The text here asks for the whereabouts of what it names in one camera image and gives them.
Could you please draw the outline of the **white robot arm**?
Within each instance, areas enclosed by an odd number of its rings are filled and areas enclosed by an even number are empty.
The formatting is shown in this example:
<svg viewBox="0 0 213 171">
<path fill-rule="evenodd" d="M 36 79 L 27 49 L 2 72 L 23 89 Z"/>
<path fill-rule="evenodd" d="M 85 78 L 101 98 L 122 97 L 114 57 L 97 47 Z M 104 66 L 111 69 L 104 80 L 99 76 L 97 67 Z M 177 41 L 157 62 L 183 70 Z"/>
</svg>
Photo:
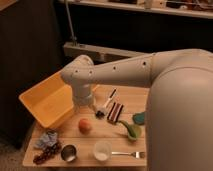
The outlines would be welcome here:
<svg viewBox="0 0 213 171">
<path fill-rule="evenodd" d="M 183 49 L 95 65 L 80 55 L 61 70 L 78 105 L 93 84 L 146 87 L 148 171 L 213 171 L 213 52 Z"/>
</svg>

